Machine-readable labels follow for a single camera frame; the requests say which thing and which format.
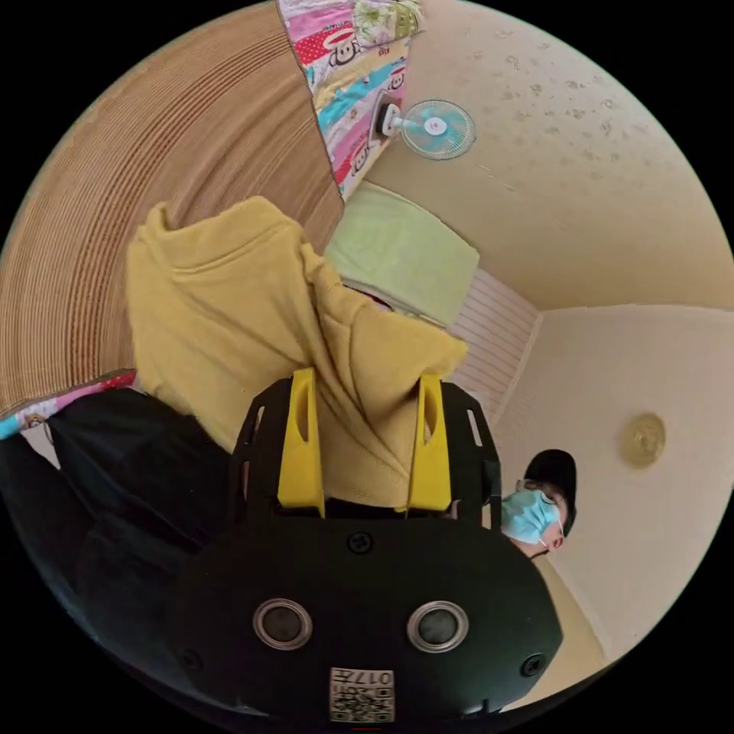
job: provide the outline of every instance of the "fan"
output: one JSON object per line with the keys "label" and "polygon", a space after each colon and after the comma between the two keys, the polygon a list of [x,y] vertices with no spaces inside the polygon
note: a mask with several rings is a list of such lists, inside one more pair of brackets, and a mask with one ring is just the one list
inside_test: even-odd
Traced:
{"label": "fan", "polygon": [[392,102],[380,109],[377,132],[390,138],[397,130],[406,145],[434,161],[448,161],[466,153],[476,140],[476,127],[469,113],[445,99],[427,99],[413,105],[405,117]]}

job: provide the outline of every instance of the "blue surgical mask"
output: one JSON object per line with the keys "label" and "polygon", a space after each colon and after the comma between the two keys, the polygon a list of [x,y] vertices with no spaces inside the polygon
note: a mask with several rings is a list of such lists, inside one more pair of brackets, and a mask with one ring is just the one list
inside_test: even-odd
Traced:
{"label": "blue surgical mask", "polygon": [[508,538],[535,545],[543,533],[560,522],[558,507],[540,489],[514,492],[502,500],[502,532]]}

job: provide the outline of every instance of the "round ceiling lamp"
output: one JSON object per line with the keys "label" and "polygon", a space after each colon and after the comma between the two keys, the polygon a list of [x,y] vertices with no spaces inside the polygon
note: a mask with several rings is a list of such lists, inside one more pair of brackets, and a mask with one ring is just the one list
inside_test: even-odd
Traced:
{"label": "round ceiling lamp", "polygon": [[655,413],[632,418],[622,431],[622,458],[635,469],[654,464],[665,448],[665,426]]}

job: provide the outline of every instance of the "woven mat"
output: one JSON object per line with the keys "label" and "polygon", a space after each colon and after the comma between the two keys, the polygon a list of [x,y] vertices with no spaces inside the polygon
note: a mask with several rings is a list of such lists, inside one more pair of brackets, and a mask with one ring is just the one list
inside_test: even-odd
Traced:
{"label": "woven mat", "polygon": [[153,205],[177,228],[254,194],[319,252],[343,213],[275,3],[146,59],[44,165],[0,258],[0,417],[134,367],[125,247]]}

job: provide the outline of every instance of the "qr code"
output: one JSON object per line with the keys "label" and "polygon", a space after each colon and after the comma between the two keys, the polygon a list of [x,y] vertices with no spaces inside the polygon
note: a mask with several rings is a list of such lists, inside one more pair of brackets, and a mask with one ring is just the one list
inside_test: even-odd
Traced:
{"label": "qr code", "polygon": [[331,720],[343,723],[395,721],[395,685],[392,671],[331,669]]}

